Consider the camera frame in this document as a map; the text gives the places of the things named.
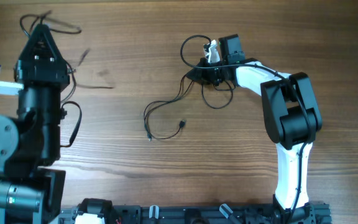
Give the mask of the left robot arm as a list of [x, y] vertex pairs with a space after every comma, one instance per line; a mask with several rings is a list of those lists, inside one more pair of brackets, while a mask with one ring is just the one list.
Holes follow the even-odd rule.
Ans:
[[39, 24], [14, 81], [0, 81], [0, 95], [18, 98], [16, 117], [0, 115], [0, 223], [50, 223], [60, 213], [65, 172], [51, 165], [60, 158], [61, 93], [69, 84], [67, 63]]

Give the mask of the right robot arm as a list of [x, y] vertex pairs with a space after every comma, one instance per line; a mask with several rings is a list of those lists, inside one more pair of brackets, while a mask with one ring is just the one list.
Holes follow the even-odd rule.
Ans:
[[261, 97], [265, 129], [278, 156], [275, 199], [284, 211], [305, 206], [309, 154], [323, 125], [308, 75], [278, 72], [246, 58], [237, 34], [209, 39], [203, 50], [188, 78], [201, 84], [232, 82]]

